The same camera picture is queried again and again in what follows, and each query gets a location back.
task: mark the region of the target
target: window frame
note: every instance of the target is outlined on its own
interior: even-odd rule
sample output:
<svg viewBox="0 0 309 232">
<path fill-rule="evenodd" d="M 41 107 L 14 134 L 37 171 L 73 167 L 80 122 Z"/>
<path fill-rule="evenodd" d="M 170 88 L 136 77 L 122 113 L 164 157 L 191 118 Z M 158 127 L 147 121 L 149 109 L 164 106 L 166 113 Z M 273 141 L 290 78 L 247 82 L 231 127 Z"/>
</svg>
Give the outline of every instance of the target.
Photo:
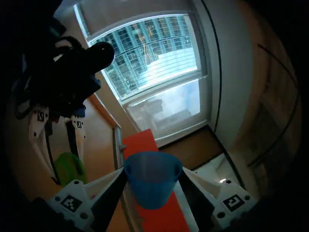
<svg viewBox="0 0 309 232">
<path fill-rule="evenodd" d="M 82 33 L 85 37 L 85 40 L 87 42 L 88 47 L 92 46 L 92 44 L 91 44 L 92 42 L 94 42 L 97 39 L 105 36 L 106 34 L 111 33 L 112 31 L 116 31 L 116 30 L 123 28 L 125 26 L 131 25 L 133 23 L 142 22 L 142 21 L 149 20 L 149 19 L 161 18 L 161 17 L 171 17 L 171 16 L 187 16 L 187 17 L 189 17 L 190 23 L 189 24 L 187 23 L 187 25 L 188 25 L 188 27 L 190 27 L 188 29 L 190 31 L 190 37 L 191 37 L 192 47 L 193 47 L 193 51 L 194 51 L 194 55 L 195 55 L 195 62 L 196 62 L 197 70 L 169 78 L 167 80 L 164 80 L 164 81 L 157 83 L 156 85 L 151 85 L 149 87 L 145 87 L 145 89 L 140 90 L 140 91 L 133 91 L 132 93 L 129 93 L 124 97 L 120 97 L 118 95 L 118 92 L 116 91 L 113 84 L 111 83 L 109 77 L 107 76 L 106 71 L 101 70 L 101 73 L 102 73 L 104 79 L 106 80 L 107 84 L 109 85 L 109 87 L 110 87 L 111 91 L 113 92 L 115 98 L 118 100 L 120 105 L 123 106 L 123 108 L 125 108 L 128 103 L 130 103 L 132 101 L 136 101 L 136 99 L 139 99 L 141 97 L 143 97 L 143 98 L 149 97 L 153 94 L 156 94 L 158 91 L 161 92 L 161 91 L 169 88 L 169 86 L 173 85 L 174 83 L 182 84 L 182 83 L 185 83 L 189 80 L 195 79 L 197 77 L 197 75 L 199 75 L 199 77 L 203 77 L 203 76 L 207 75 L 207 72 L 205 72 L 205 70 L 207 70 L 207 68 L 203 67 L 204 65 L 201 66 L 201 63 L 206 60 L 205 57 L 204 57 L 204 53 L 202 52 L 202 48 L 201 48 L 201 46 L 203 46 L 203 44 L 198 43 L 198 40 L 201 41 L 201 32 L 198 30 L 198 25 L 196 23 L 196 18 L 194 16 L 194 14 L 192 14 L 190 12 L 165 11 L 165 12 L 152 12 L 152 13 L 142 14 L 142 15 L 138 15 L 138 16 L 135 16 L 135 17 L 128 18 L 126 20 L 118 21 L 114 24 L 111 24 L 108 27 L 103 28 L 102 30 L 100 30 L 100 31 L 98 31 L 98 32 L 96 32 L 92 35 L 89 35 L 87 26 L 85 25 L 85 20 L 83 19 L 82 12 L 81 12 L 78 4 L 76 4 L 74 6 L 74 10 L 75 10 L 76 18 L 77 18 L 78 23 L 81 27 Z"/>
</svg>

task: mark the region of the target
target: glass window pane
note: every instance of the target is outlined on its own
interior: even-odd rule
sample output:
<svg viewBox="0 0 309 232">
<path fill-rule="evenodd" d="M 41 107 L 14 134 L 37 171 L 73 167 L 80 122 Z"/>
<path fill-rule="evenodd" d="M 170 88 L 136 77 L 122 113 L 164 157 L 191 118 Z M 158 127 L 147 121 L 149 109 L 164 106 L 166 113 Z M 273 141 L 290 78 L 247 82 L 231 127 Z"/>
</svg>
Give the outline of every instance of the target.
<svg viewBox="0 0 309 232">
<path fill-rule="evenodd" d="M 120 99 L 197 70 L 187 22 L 186 15 L 145 19 L 91 43 L 106 41 L 114 47 L 115 60 L 106 74 Z"/>
</svg>

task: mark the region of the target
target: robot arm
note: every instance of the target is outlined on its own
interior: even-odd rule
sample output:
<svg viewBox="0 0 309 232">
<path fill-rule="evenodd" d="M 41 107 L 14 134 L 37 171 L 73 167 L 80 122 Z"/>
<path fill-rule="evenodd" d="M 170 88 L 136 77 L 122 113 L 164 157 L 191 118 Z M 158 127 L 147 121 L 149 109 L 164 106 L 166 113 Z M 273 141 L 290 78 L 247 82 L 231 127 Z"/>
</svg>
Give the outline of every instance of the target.
<svg viewBox="0 0 309 232">
<path fill-rule="evenodd" d="M 72 181 L 47 202 L 49 210 L 78 230 L 105 231 L 126 183 L 123 167 L 88 184 Z M 186 168 L 179 183 L 200 231 L 223 230 L 256 204 L 233 182 L 215 183 Z"/>
</svg>

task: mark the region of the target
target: window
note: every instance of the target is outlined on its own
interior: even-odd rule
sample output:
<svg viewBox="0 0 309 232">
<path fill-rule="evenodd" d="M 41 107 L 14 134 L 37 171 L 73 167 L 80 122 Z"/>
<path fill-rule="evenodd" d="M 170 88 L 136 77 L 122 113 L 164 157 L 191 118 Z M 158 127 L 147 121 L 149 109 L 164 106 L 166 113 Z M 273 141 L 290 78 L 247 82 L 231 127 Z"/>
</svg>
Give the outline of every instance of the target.
<svg viewBox="0 0 309 232">
<path fill-rule="evenodd" d="M 74 7 L 88 45 L 106 41 L 114 47 L 115 59 L 102 74 L 139 130 L 150 128 L 160 147 L 207 124 L 210 66 L 194 14 L 134 16 L 89 35 Z"/>
<path fill-rule="evenodd" d="M 152 17 L 109 31 L 90 41 L 110 43 L 115 60 L 105 69 L 120 100 L 198 70 L 188 15 Z"/>
</svg>

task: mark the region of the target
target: floor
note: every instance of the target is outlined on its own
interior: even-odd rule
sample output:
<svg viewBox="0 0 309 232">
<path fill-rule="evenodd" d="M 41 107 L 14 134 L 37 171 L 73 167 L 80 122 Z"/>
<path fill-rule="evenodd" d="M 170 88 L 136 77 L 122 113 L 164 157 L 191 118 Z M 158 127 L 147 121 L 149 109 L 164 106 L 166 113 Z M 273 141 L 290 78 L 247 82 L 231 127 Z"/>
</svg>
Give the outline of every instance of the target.
<svg viewBox="0 0 309 232">
<path fill-rule="evenodd" d="M 160 147 L 159 151 L 177 157 L 190 170 L 202 166 L 223 153 L 223 149 L 207 126 L 173 143 Z"/>
</svg>

